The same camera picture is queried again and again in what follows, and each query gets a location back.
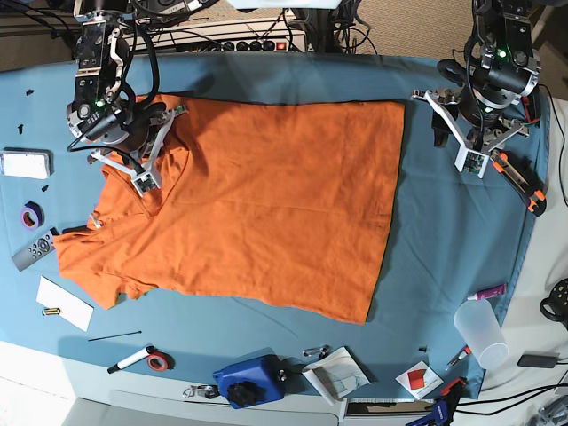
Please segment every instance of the blue cloth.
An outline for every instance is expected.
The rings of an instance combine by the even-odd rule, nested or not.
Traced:
[[[311,312],[273,308],[228,297],[181,296],[153,290],[137,301],[122,300],[109,311],[95,305],[87,333],[61,318],[45,318],[36,302],[44,275],[92,304],[73,282],[58,275],[51,254],[24,272],[11,256],[37,233],[24,229],[20,210],[35,201],[44,210],[43,229],[84,225],[95,207],[103,178],[86,154],[69,154],[73,140],[66,106],[74,97],[75,64],[36,67],[0,75],[4,110],[3,147],[53,152],[54,174],[47,181],[0,178],[0,269],[3,271],[0,338],[29,348],[110,367],[147,343],[176,361],[162,377],[213,383],[212,374],[232,363],[274,353],[305,362],[302,350],[322,344],[347,346],[372,384],[352,396],[410,398],[395,377],[426,360],[445,380],[469,379],[475,397],[483,370],[468,357],[448,373],[446,363],[464,345],[454,313],[471,293],[508,282],[495,313],[503,320],[533,228],[517,194],[489,168],[483,180],[454,167],[457,143],[432,146],[432,112],[409,101],[413,89],[450,87],[426,59],[364,56],[278,55],[261,52],[206,53],[161,58],[163,92],[207,99],[265,104],[305,104],[395,99],[406,104],[398,189],[390,236],[378,284],[364,327],[343,324]],[[149,91],[146,59],[134,61],[129,82],[136,93]],[[26,96],[26,91],[35,92]],[[512,110],[513,115],[520,115]],[[23,134],[18,126],[23,124]],[[540,176],[548,166],[548,110],[528,139],[514,137],[508,149],[527,155]],[[49,185],[42,192],[44,185]],[[142,330],[113,340],[87,339]],[[428,348],[426,353],[419,347]],[[130,371],[154,375],[144,363]],[[288,392],[315,394],[303,379]]]

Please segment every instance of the white paper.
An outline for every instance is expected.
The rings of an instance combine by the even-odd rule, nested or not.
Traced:
[[[306,366],[302,374],[331,406],[345,395],[369,384],[365,373],[345,348]]]
[[[60,308],[61,314],[59,316],[82,331],[87,331],[87,328],[89,328],[93,311],[92,306],[45,277],[42,277],[39,281],[36,301],[46,308]]]
[[[408,373],[414,370],[426,370],[424,373],[424,387],[420,389],[410,390],[410,382],[408,381]],[[409,391],[416,399],[423,399],[430,392],[435,390],[444,381],[438,377],[424,361],[420,361],[412,368],[408,368],[402,375],[397,377],[397,382]]]

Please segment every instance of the plastic cup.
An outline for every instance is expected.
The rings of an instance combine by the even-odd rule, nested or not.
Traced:
[[[454,325],[485,370],[500,366],[509,355],[509,348],[495,318],[491,304],[470,300],[455,313]]]

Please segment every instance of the power strip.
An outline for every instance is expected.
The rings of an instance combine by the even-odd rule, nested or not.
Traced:
[[[154,47],[159,50],[173,51],[288,51],[290,32],[292,43],[298,51],[309,51],[305,32],[290,29],[276,18],[255,20],[229,20],[223,22],[187,25],[182,23],[172,28],[165,28],[158,35],[153,35]],[[130,47],[133,37],[125,37]],[[137,51],[143,51],[146,45],[139,37]]]

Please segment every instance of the red object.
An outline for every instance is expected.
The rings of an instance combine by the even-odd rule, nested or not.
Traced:
[[[453,382],[451,382],[450,384],[448,384],[441,392],[440,394],[444,397],[446,396],[448,393],[450,393],[450,390],[453,388],[453,386],[457,383],[463,383],[463,385],[465,386],[465,380],[463,380],[461,377],[457,377]]]
[[[170,368],[167,355],[158,351],[152,352],[148,355],[146,363],[151,369],[158,373],[162,373]]]
[[[424,373],[426,370],[414,370],[408,373],[410,390],[415,391],[424,387]]]

